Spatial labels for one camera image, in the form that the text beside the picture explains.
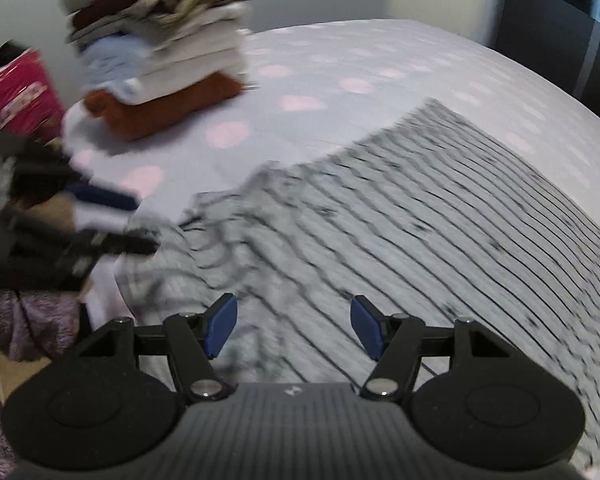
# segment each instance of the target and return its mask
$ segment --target white logo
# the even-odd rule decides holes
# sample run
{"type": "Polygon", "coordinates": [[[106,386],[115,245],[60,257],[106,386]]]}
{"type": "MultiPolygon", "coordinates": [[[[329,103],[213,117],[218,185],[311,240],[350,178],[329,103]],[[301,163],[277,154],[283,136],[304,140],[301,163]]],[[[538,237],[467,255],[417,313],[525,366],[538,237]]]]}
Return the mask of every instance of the white logo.
{"type": "Polygon", "coordinates": [[[293,386],[293,387],[289,388],[288,390],[285,390],[285,393],[287,395],[295,397],[296,395],[302,393],[302,388],[298,388],[297,386],[293,386]]]}

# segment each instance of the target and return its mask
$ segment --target mattress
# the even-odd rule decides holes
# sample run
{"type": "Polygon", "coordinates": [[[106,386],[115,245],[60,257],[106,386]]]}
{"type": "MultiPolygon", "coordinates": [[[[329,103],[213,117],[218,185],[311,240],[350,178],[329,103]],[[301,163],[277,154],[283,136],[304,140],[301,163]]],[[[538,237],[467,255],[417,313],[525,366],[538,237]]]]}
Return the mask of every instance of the mattress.
{"type": "MultiPolygon", "coordinates": [[[[392,126],[435,98],[503,143],[600,225],[600,119],[515,62],[412,21],[283,28],[248,37],[254,88],[156,136],[127,144],[80,104],[65,117],[74,164],[142,197],[141,212],[176,221],[197,192],[238,186],[262,164],[323,158],[392,126]]],[[[80,206],[78,225],[123,226],[80,206]]],[[[113,279],[94,270],[96,325],[129,315],[113,279]]]]}

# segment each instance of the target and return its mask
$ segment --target black circular motor housing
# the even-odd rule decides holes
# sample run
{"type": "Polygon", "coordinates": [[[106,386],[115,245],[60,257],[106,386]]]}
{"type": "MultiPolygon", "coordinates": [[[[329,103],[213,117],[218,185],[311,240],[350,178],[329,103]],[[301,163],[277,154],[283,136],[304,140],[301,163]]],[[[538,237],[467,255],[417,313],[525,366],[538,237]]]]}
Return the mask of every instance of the black circular motor housing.
{"type": "Polygon", "coordinates": [[[85,471],[128,462],[161,442],[180,409],[159,380],[113,359],[53,364],[17,389],[2,415],[23,459],[85,471]]]}
{"type": "Polygon", "coordinates": [[[452,367],[413,394],[409,415],[442,453],[497,471],[570,459],[585,424],[570,389],[515,356],[473,358],[452,367]]]}

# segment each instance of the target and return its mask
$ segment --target stack of folded clothes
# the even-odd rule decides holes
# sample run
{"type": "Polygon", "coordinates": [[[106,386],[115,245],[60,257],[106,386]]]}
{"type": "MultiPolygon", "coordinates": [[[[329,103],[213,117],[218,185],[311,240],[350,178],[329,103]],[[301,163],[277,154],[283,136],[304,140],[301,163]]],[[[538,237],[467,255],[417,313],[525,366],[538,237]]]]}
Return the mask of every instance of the stack of folded clothes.
{"type": "Polygon", "coordinates": [[[248,0],[62,0],[86,72],[84,105],[125,139],[234,97],[248,0]]]}

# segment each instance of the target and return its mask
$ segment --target orange folded garment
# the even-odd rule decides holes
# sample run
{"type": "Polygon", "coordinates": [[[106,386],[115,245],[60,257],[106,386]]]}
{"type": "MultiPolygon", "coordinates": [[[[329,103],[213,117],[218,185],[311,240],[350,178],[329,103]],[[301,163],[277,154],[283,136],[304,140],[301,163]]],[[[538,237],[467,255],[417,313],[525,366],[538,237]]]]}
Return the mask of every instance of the orange folded garment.
{"type": "Polygon", "coordinates": [[[142,103],[125,105],[106,90],[92,90],[84,106],[95,118],[102,117],[109,128],[125,140],[146,137],[179,123],[195,110],[201,110],[236,97],[242,83],[216,72],[175,94],[142,103]]]}

